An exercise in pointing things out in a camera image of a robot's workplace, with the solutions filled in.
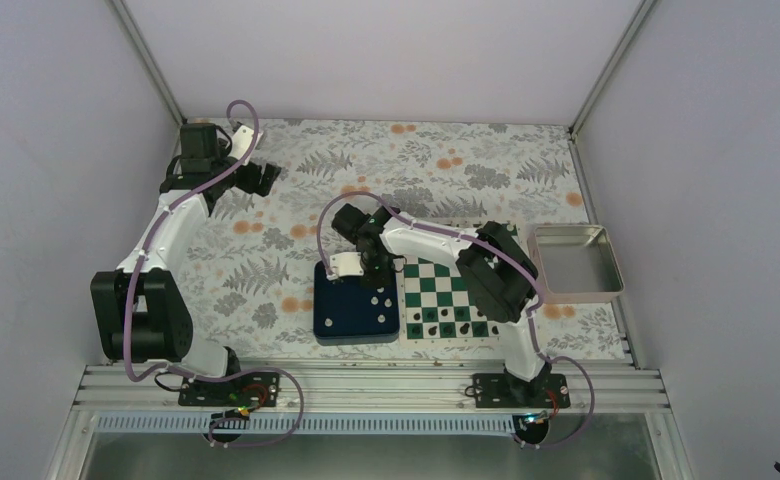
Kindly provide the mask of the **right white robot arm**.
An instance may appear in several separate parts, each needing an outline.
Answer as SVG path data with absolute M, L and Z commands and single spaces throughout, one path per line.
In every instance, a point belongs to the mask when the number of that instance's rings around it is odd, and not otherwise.
M 364 287 L 387 287 L 395 280 L 396 261 L 406 256 L 459 273 L 472 305 L 499 326 L 510 399 L 531 407 L 544 397 L 551 367 L 533 324 L 542 304 L 538 271 L 506 225 L 488 221 L 462 229 L 416 219 L 395 207 L 367 214 L 345 204 L 331 226 L 355 249 L 321 257 L 330 280 L 358 277 Z

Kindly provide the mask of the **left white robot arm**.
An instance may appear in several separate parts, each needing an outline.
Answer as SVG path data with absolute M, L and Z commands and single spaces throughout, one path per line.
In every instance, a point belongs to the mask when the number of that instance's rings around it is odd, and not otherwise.
M 232 351 L 195 333 L 175 275 L 226 192 L 270 194 L 280 167 L 251 158 L 263 139 L 263 131 L 240 122 L 229 130 L 209 122 L 181 126 L 179 152 L 144 234 L 117 267 L 97 272 L 90 283 L 107 359 L 127 366 L 152 361 L 156 372 L 206 377 L 205 392 L 221 405 L 242 396 L 245 380 L 230 367 Z

